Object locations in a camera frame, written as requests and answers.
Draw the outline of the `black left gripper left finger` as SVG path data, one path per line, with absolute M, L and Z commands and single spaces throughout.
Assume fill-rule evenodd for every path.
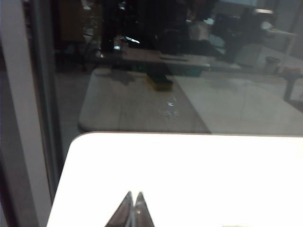
M 133 197 L 132 193 L 129 191 L 107 222 L 106 227 L 131 227 L 133 222 L 133 208 Z

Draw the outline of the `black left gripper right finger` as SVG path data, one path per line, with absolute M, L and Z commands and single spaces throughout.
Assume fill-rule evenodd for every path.
M 134 226 L 135 227 L 154 227 L 153 220 L 149 213 L 145 198 L 139 192 L 134 205 Z

